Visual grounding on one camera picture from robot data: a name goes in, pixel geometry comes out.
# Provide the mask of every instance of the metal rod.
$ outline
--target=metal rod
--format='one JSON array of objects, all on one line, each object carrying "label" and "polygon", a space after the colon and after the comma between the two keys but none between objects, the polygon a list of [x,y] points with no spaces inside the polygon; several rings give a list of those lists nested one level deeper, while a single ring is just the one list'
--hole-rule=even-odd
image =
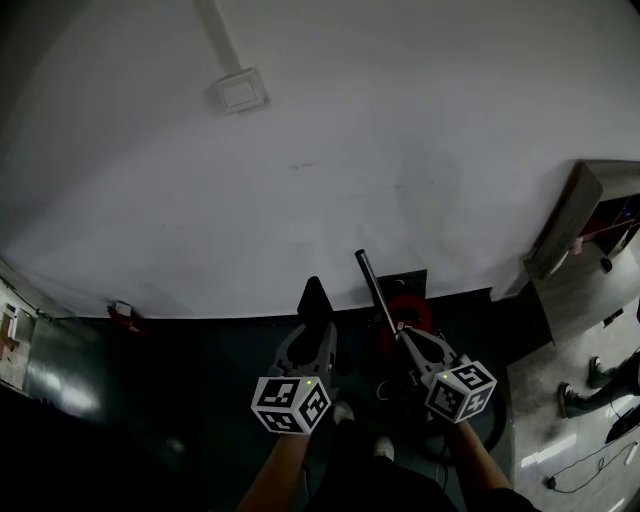
[{"label": "metal rod", "polygon": [[373,268],[371,268],[371,263],[369,263],[369,258],[367,258],[367,254],[364,252],[364,249],[360,249],[356,252],[356,259],[358,260],[360,270],[362,270],[364,278],[369,285],[371,295],[373,295],[373,302],[377,302],[378,306],[382,309],[382,313],[387,320],[389,329],[391,329],[391,333],[395,336],[396,334],[398,334],[398,331],[396,331],[396,326],[393,323],[393,319],[391,318],[391,314],[389,313],[389,309],[387,308],[387,302],[384,300],[384,295],[382,295],[380,283],[378,283],[378,279],[373,272]]}]

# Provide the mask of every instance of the dark floor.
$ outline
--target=dark floor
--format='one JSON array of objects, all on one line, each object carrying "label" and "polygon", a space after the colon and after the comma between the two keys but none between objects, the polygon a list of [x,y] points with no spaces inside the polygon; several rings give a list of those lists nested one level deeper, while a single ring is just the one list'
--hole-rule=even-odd
[{"label": "dark floor", "polygon": [[[508,415],[492,454],[510,474],[513,432],[499,332],[502,309],[486,293],[431,300],[429,305],[434,327],[447,341],[480,360],[498,379]],[[351,363],[338,362],[338,367],[343,373],[352,371],[334,375],[332,387],[339,388],[339,398],[352,405],[356,420],[372,435],[391,437],[398,464],[435,477],[436,465],[411,448],[405,427],[389,411],[390,402],[376,398],[376,387],[387,375],[376,356],[372,315],[369,309],[336,313],[340,341]],[[26,391],[65,412],[126,431],[163,464],[191,474],[211,508],[233,509],[276,439],[250,409],[257,379],[266,374],[276,347],[298,319],[154,320],[147,340],[108,321],[84,322],[99,334],[76,322],[38,322]],[[55,386],[51,375],[59,379]],[[90,399],[78,403],[65,398],[61,389],[66,384],[85,386]],[[312,490],[318,488],[331,447],[329,418],[327,414],[316,429],[307,457]],[[487,411],[472,423],[486,438],[493,415]],[[437,471],[442,483],[442,467]],[[455,471],[450,473],[446,492],[464,510]],[[302,493],[298,501],[301,508]]]}]

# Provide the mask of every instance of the white sneaker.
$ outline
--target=white sneaker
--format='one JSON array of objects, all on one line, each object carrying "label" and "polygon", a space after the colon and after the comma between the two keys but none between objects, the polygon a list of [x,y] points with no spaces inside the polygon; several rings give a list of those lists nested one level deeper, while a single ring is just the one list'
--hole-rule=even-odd
[{"label": "white sneaker", "polygon": [[395,450],[393,449],[393,443],[388,437],[379,437],[373,445],[374,457],[386,457],[393,461]]},{"label": "white sneaker", "polygon": [[333,421],[336,425],[339,425],[342,420],[355,421],[356,418],[353,415],[353,409],[347,402],[336,402],[333,408]]}]

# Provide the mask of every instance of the leg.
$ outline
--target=leg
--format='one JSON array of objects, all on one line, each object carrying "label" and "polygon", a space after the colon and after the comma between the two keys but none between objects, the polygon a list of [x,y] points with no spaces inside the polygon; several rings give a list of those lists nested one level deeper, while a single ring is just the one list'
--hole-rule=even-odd
[{"label": "leg", "polygon": [[431,478],[401,468],[387,457],[374,457],[370,466],[369,488],[361,510],[423,510],[428,505],[429,510],[455,511]]},{"label": "leg", "polygon": [[[345,407],[349,414],[339,418],[340,414],[344,415]],[[353,420],[353,412],[344,404],[337,404],[334,420],[338,425],[329,464],[307,511],[353,508],[365,486],[364,469],[371,459],[368,435]]]},{"label": "leg", "polygon": [[609,382],[597,393],[583,398],[578,394],[570,394],[564,400],[567,418],[575,418],[609,405],[614,400],[627,395],[640,394],[638,386],[638,354],[625,361]]}]

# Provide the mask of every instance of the tiled floor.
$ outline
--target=tiled floor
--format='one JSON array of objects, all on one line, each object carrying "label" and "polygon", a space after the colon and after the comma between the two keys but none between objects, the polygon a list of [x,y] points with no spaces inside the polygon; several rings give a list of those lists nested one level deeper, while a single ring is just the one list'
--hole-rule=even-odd
[{"label": "tiled floor", "polygon": [[[548,344],[508,368],[515,425],[515,487],[542,511],[622,512],[640,488],[640,454],[629,466],[624,465],[630,447],[575,493],[560,494],[544,485],[546,477],[604,446],[617,419],[611,407],[561,419],[556,392],[558,384],[567,381],[577,392],[591,393],[585,383],[591,356],[599,355],[608,368],[638,348],[637,308],[636,300],[606,329],[600,324],[561,346]],[[622,414],[638,403],[640,398],[628,397],[613,406]],[[640,429],[556,477],[557,489],[573,490],[584,484],[597,473],[601,457],[609,462],[634,440],[640,440]]]}]

